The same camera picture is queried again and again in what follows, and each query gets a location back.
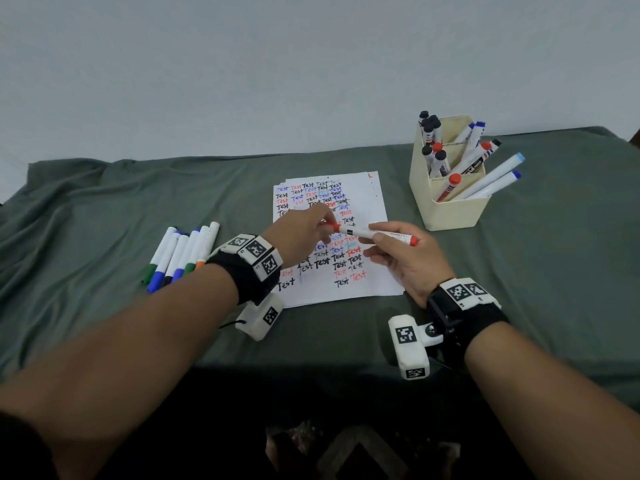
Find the beige pen holder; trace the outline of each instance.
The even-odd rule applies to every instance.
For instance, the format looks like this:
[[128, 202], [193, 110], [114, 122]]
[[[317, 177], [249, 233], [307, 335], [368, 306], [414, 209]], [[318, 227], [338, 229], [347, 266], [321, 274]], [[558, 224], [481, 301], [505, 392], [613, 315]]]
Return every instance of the beige pen holder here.
[[[444, 150], [447, 152], [447, 161], [453, 168], [460, 162], [467, 144], [466, 142], [451, 142], [473, 120], [469, 116], [453, 116], [452, 118], [443, 118], [440, 121], [442, 122], [442, 143]], [[413, 197], [418, 204], [418, 209], [420, 209], [424, 226], [428, 230], [459, 229], [475, 226], [490, 197], [457, 201], [451, 201], [451, 199], [469, 185], [484, 177], [484, 164], [480, 165], [475, 172], [462, 175], [462, 181], [450, 193], [447, 201], [437, 203], [433, 198], [438, 195], [443, 185], [447, 184], [449, 176], [429, 178], [429, 169], [422, 154], [422, 146], [422, 131], [420, 125], [417, 125], [415, 141], [413, 142], [411, 171], [409, 172], [409, 186], [411, 186]]]

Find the white paper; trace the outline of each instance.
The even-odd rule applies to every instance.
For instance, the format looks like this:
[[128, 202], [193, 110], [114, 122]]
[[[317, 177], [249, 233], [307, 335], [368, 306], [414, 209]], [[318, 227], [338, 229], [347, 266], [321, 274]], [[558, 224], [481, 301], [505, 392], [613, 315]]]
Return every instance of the white paper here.
[[[289, 209], [307, 209], [316, 201], [332, 208], [341, 224], [366, 228], [372, 222], [387, 220], [377, 172], [287, 179], [273, 188], [273, 220]], [[333, 234], [330, 244], [318, 243], [305, 261], [282, 270], [274, 291], [287, 308], [402, 294], [404, 288], [386, 267], [362, 255], [368, 247], [354, 236]]]

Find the white wall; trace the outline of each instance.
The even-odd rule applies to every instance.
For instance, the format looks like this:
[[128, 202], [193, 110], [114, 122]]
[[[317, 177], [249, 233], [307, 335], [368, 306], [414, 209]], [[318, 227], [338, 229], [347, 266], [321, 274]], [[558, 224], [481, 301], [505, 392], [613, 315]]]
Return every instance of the white wall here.
[[410, 142], [421, 109], [629, 138], [639, 40], [640, 0], [0, 0], [0, 161]]

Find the dark sleeve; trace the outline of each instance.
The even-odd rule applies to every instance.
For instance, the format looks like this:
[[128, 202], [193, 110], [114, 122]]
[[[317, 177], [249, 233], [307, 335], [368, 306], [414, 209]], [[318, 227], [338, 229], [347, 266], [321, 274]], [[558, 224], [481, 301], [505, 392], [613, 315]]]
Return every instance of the dark sleeve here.
[[58, 478], [51, 451], [30, 424], [0, 411], [0, 477]]

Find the gray-green fabric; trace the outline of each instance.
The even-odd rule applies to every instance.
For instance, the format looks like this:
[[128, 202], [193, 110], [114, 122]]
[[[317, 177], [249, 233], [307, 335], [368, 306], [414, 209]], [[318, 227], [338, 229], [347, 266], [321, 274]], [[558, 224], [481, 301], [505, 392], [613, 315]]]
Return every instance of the gray-green fabric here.
[[[517, 328], [637, 406], [640, 153], [602, 128], [502, 140], [487, 167], [522, 152], [521, 181], [494, 195], [474, 228], [434, 236], [458, 275], [491, 291]], [[2, 377], [143, 296], [140, 279], [168, 226], [218, 221], [217, 244], [263, 230], [273, 185], [286, 178], [377, 170], [388, 218], [421, 226], [411, 154], [400, 144], [31, 165], [27, 185], [0, 208]], [[387, 320], [404, 313], [417, 313], [407, 296], [289, 309], [261, 342], [221, 330], [200, 364], [261, 380], [304, 377], [336, 397], [366, 382], [368, 393], [424, 394], [442, 377], [438, 366], [407, 383], [392, 364]]]

